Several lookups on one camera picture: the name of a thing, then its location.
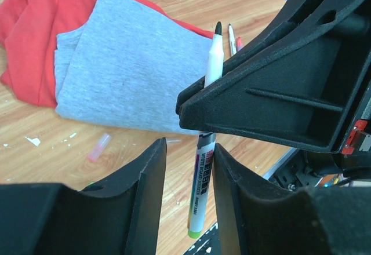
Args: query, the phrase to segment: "clothing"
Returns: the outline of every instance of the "clothing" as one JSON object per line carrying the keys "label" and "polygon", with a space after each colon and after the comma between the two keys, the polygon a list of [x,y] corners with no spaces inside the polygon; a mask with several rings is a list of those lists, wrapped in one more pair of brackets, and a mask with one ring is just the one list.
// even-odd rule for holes
{"label": "clothing", "polygon": [[[165,14],[148,0],[135,1]],[[13,89],[19,100],[56,106],[56,36],[85,24],[95,3],[96,0],[4,0],[0,5],[0,43],[8,56],[0,80]],[[174,22],[179,29],[183,26],[208,38],[213,35],[182,21]]]}
{"label": "clothing", "polygon": [[97,0],[88,22],[57,36],[56,112],[100,125],[179,127],[177,95],[205,73],[211,40],[134,0]]}

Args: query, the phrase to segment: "red sweatshirt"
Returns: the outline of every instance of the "red sweatshirt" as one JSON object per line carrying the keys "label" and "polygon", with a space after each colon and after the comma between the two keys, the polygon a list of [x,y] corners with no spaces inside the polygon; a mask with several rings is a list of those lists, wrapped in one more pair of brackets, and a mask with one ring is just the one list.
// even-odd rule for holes
{"label": "red sweatshirt", "polygon": [[[148,0],[135,1],[165,14]],[[96,0],[4,0],[0,5],[0,43],[8,56],[1,82],[10,86],[19,100],[56,106],[56,36],[83,25],[95,3]],[[199,35],[213,36],[212,32],[174,21]]]}

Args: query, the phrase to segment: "light wood tabletop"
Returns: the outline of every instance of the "light wood tabletop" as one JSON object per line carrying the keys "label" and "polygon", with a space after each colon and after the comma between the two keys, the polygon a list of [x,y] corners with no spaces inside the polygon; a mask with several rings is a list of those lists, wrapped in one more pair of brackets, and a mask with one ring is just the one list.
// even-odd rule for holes
{"label": "light wood tabletop", "polygon": [[[227,26],[248,43],[275,17],[285,0],[151,0],[172,18],[213,30],[224,26],[225,57],[230,57]],[[6,53],[0,48],[0,73]],[[131,129],[91,125],[59,117],[53,109],[36,107],[15,99],[0,85],[0,183],[61,182],[81,190],[141,154],[155,139],[180,137],[170,145],[165,175],[157,254],[183,254],[194,240],[187,236],[196,138]],[[96,163],[87,160],[103,133],[112,142]],[[39,139],[37,147],[29,140]],[[288,148],[220,134],[221,143],[237,160],[264,174]],[[210,186],[205,229],[216,221],[213,187]]]}

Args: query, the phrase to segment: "green marker end cap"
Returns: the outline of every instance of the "green marker end cap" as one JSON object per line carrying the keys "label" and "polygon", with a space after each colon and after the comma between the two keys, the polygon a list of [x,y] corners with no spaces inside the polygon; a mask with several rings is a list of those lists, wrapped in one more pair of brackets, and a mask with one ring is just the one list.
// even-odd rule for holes
{"label": "green marker end cap", "polygon": [[188,236],[192,239],[198,239],[201,236],[201,231],[199,232],[192,232],[188,229]]}

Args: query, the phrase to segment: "gray cloth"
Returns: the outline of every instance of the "gray cloth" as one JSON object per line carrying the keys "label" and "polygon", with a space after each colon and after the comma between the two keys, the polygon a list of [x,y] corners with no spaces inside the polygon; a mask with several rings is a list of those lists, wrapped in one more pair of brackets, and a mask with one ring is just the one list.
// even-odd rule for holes
{"label": "gray cloth", "polygon": [[177,95],[206,71],[211,40],[134,0],[97,0],[88,22],[57,36],[56,112],[100,125],[179,127]]}

